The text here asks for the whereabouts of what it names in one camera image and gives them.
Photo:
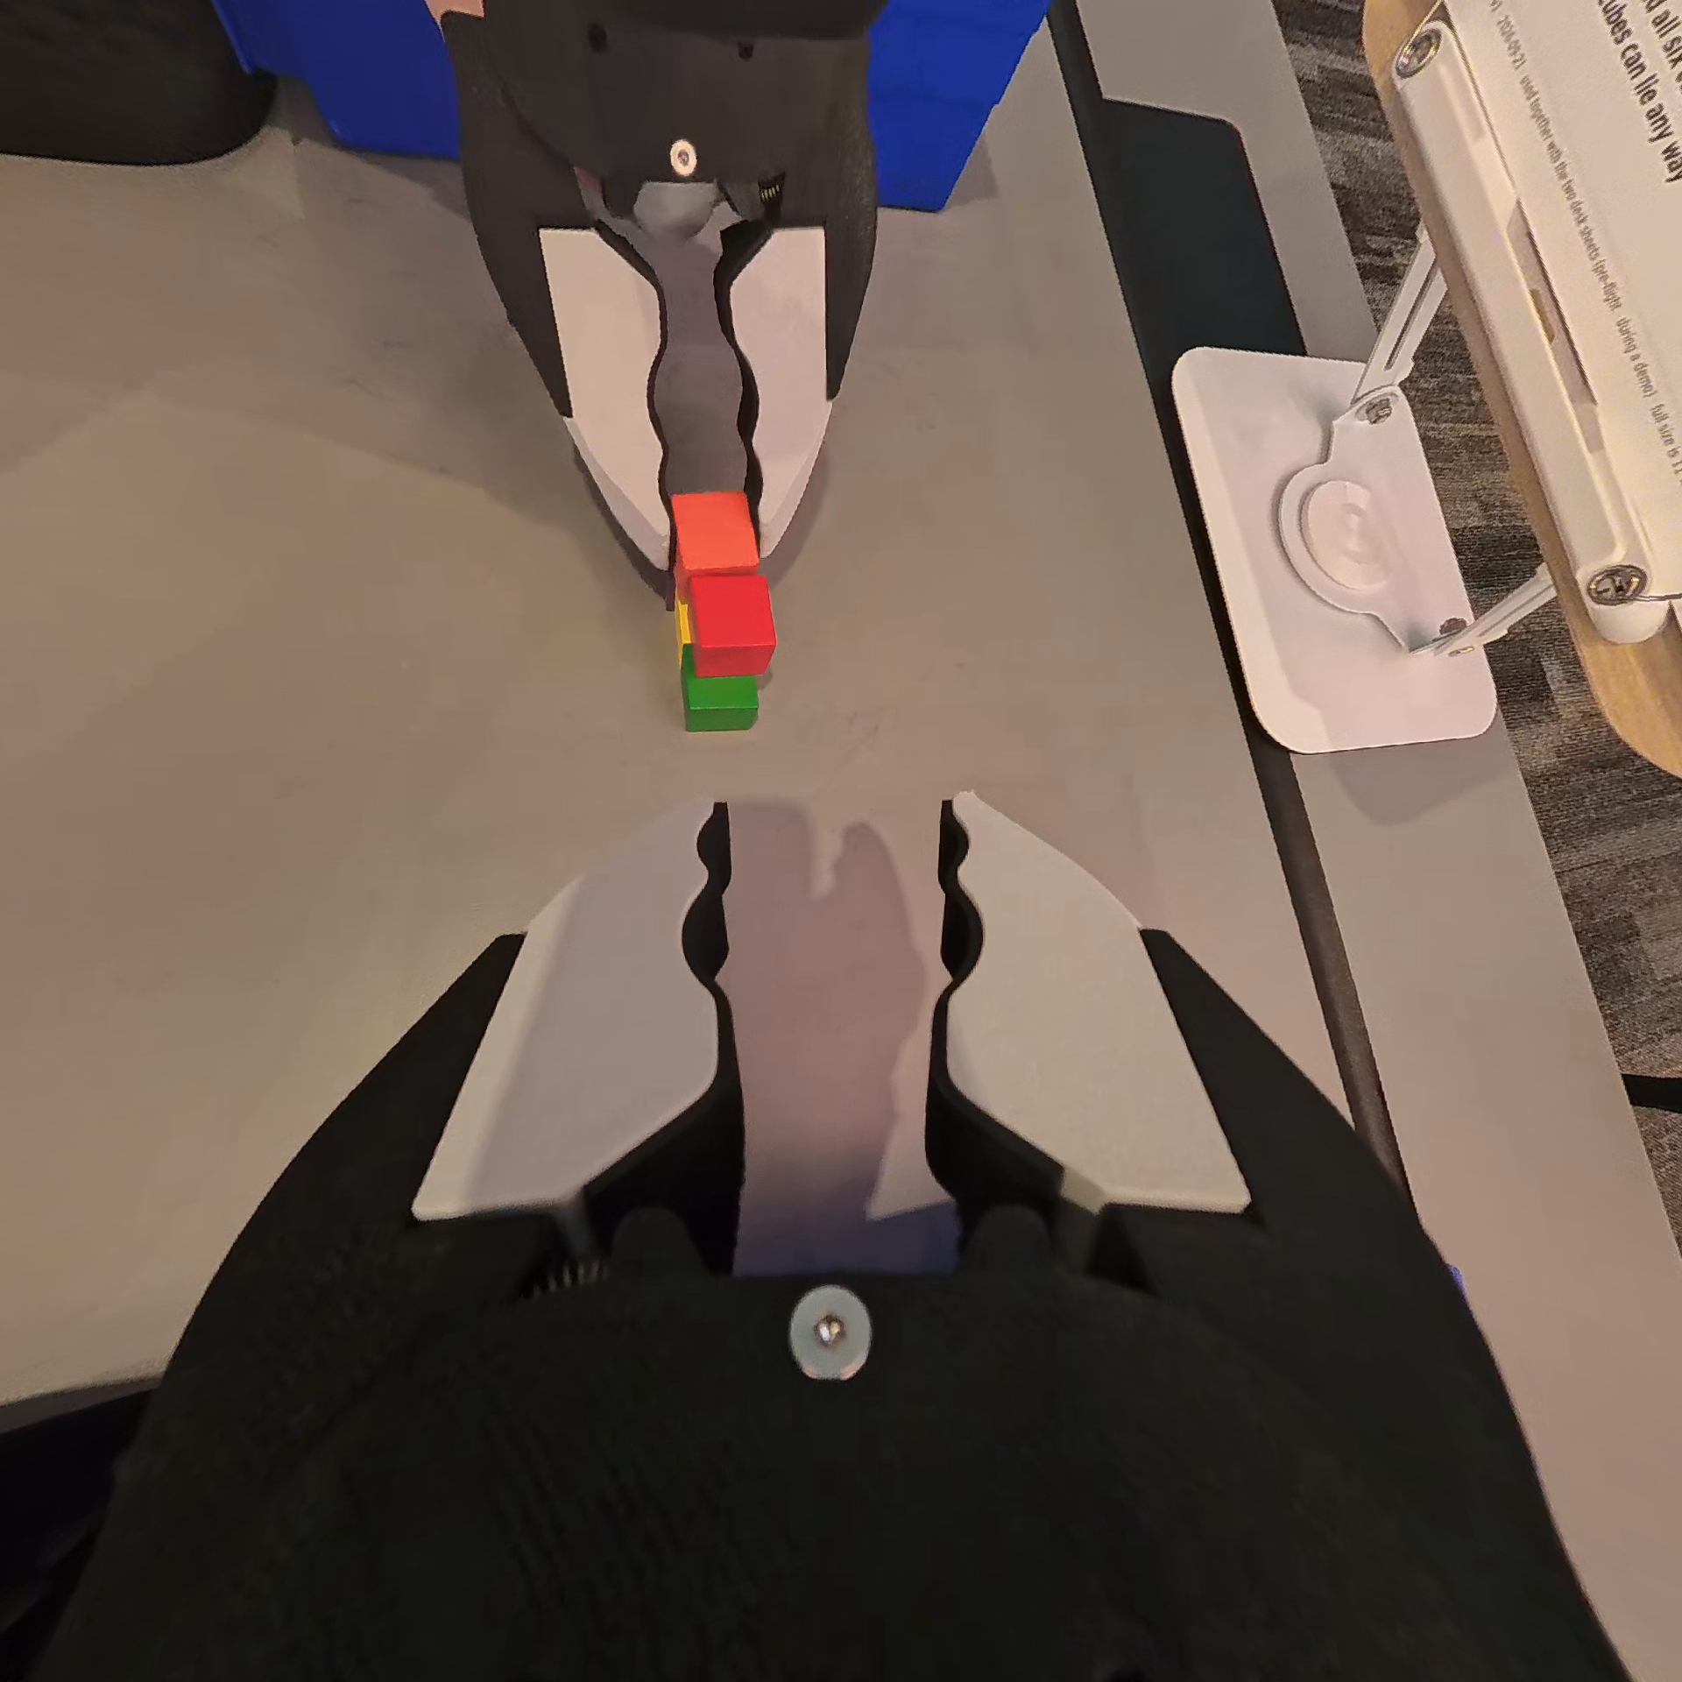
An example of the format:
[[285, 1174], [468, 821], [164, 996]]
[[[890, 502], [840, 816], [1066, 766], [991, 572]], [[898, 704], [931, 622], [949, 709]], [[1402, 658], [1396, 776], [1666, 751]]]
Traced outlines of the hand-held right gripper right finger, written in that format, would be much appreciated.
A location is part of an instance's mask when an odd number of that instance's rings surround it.
[[1246, 1214], [1141, 924], [974, 792], [942, 808], [938, 876], [926, 1152], [961, 1224], [998, 1206]]

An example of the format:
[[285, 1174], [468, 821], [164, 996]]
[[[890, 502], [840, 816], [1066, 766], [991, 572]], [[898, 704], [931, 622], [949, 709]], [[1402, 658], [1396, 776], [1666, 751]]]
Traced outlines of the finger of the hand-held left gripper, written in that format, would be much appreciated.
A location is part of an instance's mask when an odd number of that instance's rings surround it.
[[542, 228], [538, 251], [575, 451], [618, 531], [650, 569], [666, 574], [666, 451], [653, 402], [665, 349], [658, 288], [598, 226]]
[[756, 520], [771, 555], [800, 509], [832, 409], [827, 237], [821, 226], [730, 225], [720, 239], [727, 332], [749, 399]]

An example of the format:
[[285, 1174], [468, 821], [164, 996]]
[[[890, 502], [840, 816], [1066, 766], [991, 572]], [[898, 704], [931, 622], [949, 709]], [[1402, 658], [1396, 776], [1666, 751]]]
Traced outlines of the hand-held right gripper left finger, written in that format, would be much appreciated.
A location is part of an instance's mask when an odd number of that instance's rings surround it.
[[743, 1079], [728, 1000], [728, 809], [694, 802], [525, 931], [412, 1199], [422, 1224], [540, 1214], [605, 1251], [638, 1209], [730, 1251]]

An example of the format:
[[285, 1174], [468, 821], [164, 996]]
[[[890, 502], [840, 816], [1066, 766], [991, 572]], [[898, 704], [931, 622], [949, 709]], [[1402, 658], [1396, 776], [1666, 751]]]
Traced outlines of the orange wooden cube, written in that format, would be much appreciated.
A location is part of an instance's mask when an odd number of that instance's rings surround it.
[[678, 493], [668, 515], [681, 578], [759, 572], [761, 545], [744, 491]]

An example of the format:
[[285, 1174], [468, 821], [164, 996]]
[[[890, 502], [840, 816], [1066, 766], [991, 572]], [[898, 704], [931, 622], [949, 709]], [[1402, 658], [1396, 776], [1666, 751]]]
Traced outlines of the red wooden cube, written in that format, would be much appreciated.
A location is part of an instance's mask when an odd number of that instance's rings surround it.
[[759, 679], [774, 656], [771, 590], [759, 574], [686, 579], [689, 651], [699, 679]]

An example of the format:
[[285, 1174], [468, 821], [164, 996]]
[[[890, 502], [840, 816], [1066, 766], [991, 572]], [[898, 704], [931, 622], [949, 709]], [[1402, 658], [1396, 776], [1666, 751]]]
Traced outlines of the blue plastic storage bin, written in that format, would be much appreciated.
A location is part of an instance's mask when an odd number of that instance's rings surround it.
[[[881, 203], [942, 211], [1047, 2], [892, 2], [876, 20], [869, 113]], [[421, 2], [214, 2], [241, 67], [297, 78], [365, 154], [457, 160], [457, 88]]]

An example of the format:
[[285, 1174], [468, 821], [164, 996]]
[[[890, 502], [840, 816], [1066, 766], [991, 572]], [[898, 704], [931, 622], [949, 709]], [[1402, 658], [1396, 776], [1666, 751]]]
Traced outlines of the green wooden cube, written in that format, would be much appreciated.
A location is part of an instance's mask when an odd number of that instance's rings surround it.
[[678, 689], [689, 733], [744, 732], [759, 719], [761, 691], [754, 678], [700, 678], [685, 662]]

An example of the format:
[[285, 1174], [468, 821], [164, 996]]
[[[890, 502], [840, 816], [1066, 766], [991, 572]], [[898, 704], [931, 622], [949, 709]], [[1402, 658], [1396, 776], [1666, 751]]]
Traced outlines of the printed instruction sheet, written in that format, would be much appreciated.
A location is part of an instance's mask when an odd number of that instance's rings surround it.
[[1512, 175], [1613, 472], [1678, 516], [1675, 2], [1483, 4], [1520, 136]]

